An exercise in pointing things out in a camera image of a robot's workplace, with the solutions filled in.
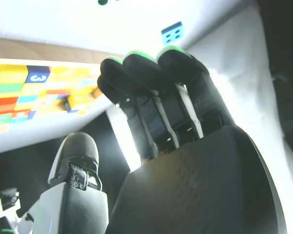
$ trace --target green block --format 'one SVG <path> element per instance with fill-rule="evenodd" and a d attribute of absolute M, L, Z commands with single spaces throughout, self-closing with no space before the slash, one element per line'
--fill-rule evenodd
<path fill-rule="evenodd" d="M 0 84 L 0 94 L 20 92 L 23 84 Z"/>
<path fill-rule="evenodd" d="M 0 115 L 0 125 L 1 124 L 6 124 L 10 122 L 12 114 L 4 114 L 4 115 Z"/>

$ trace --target green cable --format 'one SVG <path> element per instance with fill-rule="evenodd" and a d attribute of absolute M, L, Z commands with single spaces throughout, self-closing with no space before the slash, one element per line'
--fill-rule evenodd
<path fill-rule="evenodd" d="M 14 233 L 12 229 L 2 229 L 3 233 Z"/>

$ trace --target black dot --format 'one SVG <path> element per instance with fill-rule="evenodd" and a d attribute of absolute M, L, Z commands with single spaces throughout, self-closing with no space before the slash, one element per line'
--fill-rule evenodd
<path fill-rule="evenodd" d="M 98 0 L 98 4 L 104 6 L 105 4 L 107 4 L 107 0 Z"/>

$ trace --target red block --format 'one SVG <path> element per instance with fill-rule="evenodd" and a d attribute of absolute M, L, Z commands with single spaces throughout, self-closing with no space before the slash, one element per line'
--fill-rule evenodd
<path fill-rule="evenodd" d="M 47 90 L 46 94 L 70 95 L 70 90 Z"/>
<path fill-rule="evenodd" d="M 15 104 L 1 105 L 0 106 L 0 115 L 13 112 L 14 107 L 15 107 Z"/>
<path fill-rule="evenodd" d="M 24 110 L 24 111 L 14 111 L 12 112 L 12 117 L 11 118 L 18 118 L 18 117 L 24 117 L 29 115 L 30 110 Z"/>
<path fill-rule="evenodd" d="M 18 98 L 19 97 L 0 98 L 0 106 L 15 104 L 18 101 Z"/>

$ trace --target number 3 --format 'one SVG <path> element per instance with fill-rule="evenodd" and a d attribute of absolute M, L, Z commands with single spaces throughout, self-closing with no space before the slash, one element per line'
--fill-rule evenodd
<path fill-rule="evenodd" d="M 39 77 L 37 75 L 33 75 L 30 77 L 30 81 L 32 81 L 32 82 L 38 82 L 38 81 L 42 82 L 42 81 L 45 81 L 46 79 L 47 79 L 47 76 Z"/>

